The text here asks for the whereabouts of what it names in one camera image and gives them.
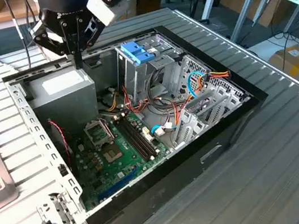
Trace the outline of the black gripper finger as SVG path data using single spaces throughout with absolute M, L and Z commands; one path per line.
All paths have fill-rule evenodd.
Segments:
M 71 60 L 75 69 L 79 69 L 78 55 L 76 51 L 76 44 L 73 41 L 71 35 L 66 33 L 66 28 L 63 26 L 65 22 L 61 24 L 63 36 L 62 42 L 53 40 L 46 31 L 46 26 L 43 22 L 37 23 L 31 30 L 32 40 L 38 46 L 45 48 L 57 55 L 66 55 L 67 59 Z
M 77 20 L 77 62 L 78 68 L 83 68 L 83 57 L 82 53 L 88 48 L 91 48 L 99 36 L 101 35 L 102 31 L 105 28 L 105 24 L 100 21 L 95 15 L 92 15 L 87 24 L 84 23 L 83 19 L 80 18 Z

